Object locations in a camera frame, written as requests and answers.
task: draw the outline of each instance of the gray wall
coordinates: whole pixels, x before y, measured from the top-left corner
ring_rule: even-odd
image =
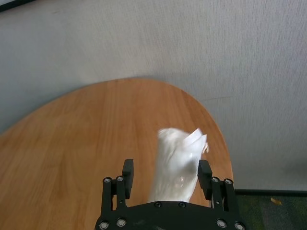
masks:
[[[195,96],[237,188],[307,190],[307,1],[38,0],[0,14],[0,129],[87,84]]]

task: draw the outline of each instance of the wood grain surface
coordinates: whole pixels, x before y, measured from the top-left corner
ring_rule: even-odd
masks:
[[[128,205],[146,203],[154,175],[157,131],[200,128],[208,134],[213,174],[233,178],[227,146],[209,113],[163,82],[122,79],[64,95],[0,137],[0,229],[92,230],[102,179],[134,159]],[[206,205],[197,187],[192,203]]]

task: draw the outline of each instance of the white plastic bag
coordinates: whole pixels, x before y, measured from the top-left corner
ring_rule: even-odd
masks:
[[[149,202],[189,202],[197,182],[199,160],[208,150],[207,135],[200,129],[191,134],[176,128],[161,129],[158,150]]]

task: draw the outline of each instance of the green carpet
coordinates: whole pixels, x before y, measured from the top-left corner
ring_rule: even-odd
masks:
[[[237,200],[250,230],[307,230],[307,197],[237,195]]]

